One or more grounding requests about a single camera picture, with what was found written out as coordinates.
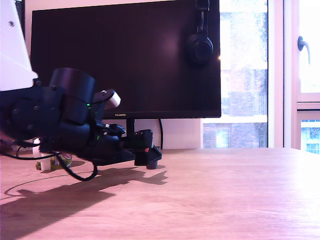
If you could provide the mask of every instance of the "monitor stand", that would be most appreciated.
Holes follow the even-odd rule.
[[[126,121],[126,136],[129,139],[133,139],[135,136],[135,119],[134,118],[127,118]],[[156,169],[158,166],[158,160],[162,158],[162,153],[156,146],[151,146],[147,149],[146,152],[135,152],[136,157],[140,156],[142,158],[147,158],[149,163],[146,165],[147,169]]]
[[[126,136],[132,138],[135,135],[135,119],[128,118],[125,120]]]

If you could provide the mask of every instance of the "cable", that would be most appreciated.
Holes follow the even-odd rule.
[[[19,160],[28,160],[28,161],[32,161],[32,160],[41,160],[41,159],[48,159],[48,158],[52,158],[55,157],[56,155],[60,155],[61,153],[55,153],[52,155],[48,155],[48,156],[41,156],[41,157],[21,157],[21,156],[13,156],[11,154],[5,153],[0,151],[0,155],[4,155],[6,157],[10,157],[13,159],[19,159]]]
[[[162,120],[159,118],[160,131],[161,131],[161,147],[160,149],[164,149],[164,128],[162,126]]]
[[[92,163],[93,164],[93,172],[92,172],[92,174],[90,176],[84,178],[84,177],[81,177],[81,176],[75,174],[70,168],[68,168],[66,163],[65,163],[65,161],[63,161],[61,159],[59,154],[56,154],[56,158],[59,160],[59,163],[60,163],[61,167],[63,167],[63,169],[66,170],[66,172],[68,174],[70,174],[72,177],[74,177],[77,180],[84,181],[84,182],[85,181],[89,181],[89,180],[93,179],[95,176],[97,176],[97,174],[98,174],[97,165],[95,165],[94,163]]]
[[[16,156],[16,157],[19,157],[19,151],[20,151],[20,149],[22,149],[22,148],[26,148],[26,147],[20,146],[20,147],[18,148],[18,150],[16,151],[16,153],[15,153],[15,156]]]
[[[5,153],[5,152],[0,152],[0,154],[4,155],[4,156],[7,156],[7,157],[10,157],[10,158],[13,158],[13,159],[30,160],[30,161],[31,160],[41,160],[41,159],[47,159],[47,158],[51,158],[51,157],[56,157],[58,159],[61,167],[64,170],[66,170],[66,172],[68,174],[70,174],[75,179],[80,180],[80,181],[84,181],[84,182],[93,179],[98,174],[98,168],[97,168],[97,165],[95,165],[95,164],[93,164],[93,173],[89,177],[84,178],[84,177],[81,177],[81,176],[75,174],[72,170],[70,170],[70,168],[67,167],[66,163],[61,159],[61,157],[60,157],[61,153],[53,153],[52,155],[42,156],[42,157],[20,157],[20,156],[13,156],[13,155],[10,155],[10,154]]]

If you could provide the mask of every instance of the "desk surface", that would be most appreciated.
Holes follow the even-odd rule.
[[[88,182],[0,164],[2,240],[320,239],[320,156],[308,152],[166,150],[156,170],[130,161]]]

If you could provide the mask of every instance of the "monitor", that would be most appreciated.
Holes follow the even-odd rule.
[[[31,65],[47,86],[56,68],[91,75],[95,91],[114,89],[120,106],[104,119],[221,116],[220,10],[207,13],[210,61],[192,64],[186,42],[197,32],[196,0],[86,6],[32,12]]]

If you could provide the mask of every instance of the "headphones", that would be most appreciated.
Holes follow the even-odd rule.
[[[208,38],[209,6],[210,0],[196,0],[196,33],[186,43],[189,60],[200,66],[207,64],[214,52],[214,46]]]

